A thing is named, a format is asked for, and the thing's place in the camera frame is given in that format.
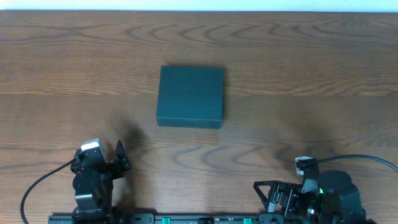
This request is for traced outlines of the black gift box with lid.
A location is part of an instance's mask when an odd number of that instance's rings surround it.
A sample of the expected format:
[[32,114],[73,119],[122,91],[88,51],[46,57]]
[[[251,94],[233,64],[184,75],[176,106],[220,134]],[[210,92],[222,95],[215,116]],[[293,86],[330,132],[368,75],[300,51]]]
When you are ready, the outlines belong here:
[[219,129],[223,124],[223,87],[223,68],[161,66],[158,125]]

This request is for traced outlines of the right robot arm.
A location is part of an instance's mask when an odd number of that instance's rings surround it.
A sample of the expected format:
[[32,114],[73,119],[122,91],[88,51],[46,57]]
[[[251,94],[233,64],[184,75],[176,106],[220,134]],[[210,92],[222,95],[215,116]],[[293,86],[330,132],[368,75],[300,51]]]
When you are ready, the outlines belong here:
[[276,180],[253,184],[266,209],[259,223],[366,224],[357,186],[348,173],[304,169],[301,184]]

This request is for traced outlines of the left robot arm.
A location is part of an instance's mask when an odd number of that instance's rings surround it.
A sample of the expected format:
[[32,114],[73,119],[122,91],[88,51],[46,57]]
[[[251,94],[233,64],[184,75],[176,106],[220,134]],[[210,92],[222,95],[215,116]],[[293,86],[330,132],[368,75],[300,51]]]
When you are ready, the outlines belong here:
[[77,207],[72,211],[72,223],[119,223],[123,219],[118,208],[112,206],[113,180],[124,177],[131,163],[119,140],[116,159],[105,161],[100,139],[89,140],[75,151],[71,171],[75,174],[72,186]]

